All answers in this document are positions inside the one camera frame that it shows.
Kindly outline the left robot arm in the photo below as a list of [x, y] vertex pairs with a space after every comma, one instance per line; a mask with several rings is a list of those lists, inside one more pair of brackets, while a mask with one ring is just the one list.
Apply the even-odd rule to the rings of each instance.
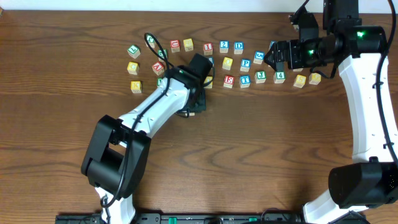
[[131, 223], [132, 196], [146, 168], [155, 133], [175, 113], [194, 106], [213, 63], [195, 54], [187, 65], [167, 70], [157, 89], [118, 119], [103, 116], [96, 124], [81, 173], [97, 191], [103, 223]]

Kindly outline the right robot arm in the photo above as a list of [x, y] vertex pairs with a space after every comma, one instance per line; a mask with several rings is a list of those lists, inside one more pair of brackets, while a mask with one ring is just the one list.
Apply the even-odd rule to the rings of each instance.
[[353, 129], [352, 164], [336, 167], [328, 189], [302, 208], [302, 223], [365, 223], [362, 212], [397, 200], [397, 125], [388, 85], [387, 55], [394, 38], [365, 26], [357, 1], [325, 1], [323, 22], [300, 6], [290, 15], [295, 40], [273, 42], [264, 58], [280, 73], [332, 64], [348, 97]]

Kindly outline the red E block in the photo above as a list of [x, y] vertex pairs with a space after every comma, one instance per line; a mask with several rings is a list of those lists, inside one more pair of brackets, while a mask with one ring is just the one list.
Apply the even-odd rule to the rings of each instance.
[[231, 76], [231, 75], [226, 75], [226, 76], [224, 77], [223, 86], [224, 86], [225, 88], [232, 88], [233, 85], [234, 85], [234, 80], [235, 80], [235, 78], [234, 78], [233, 76]]

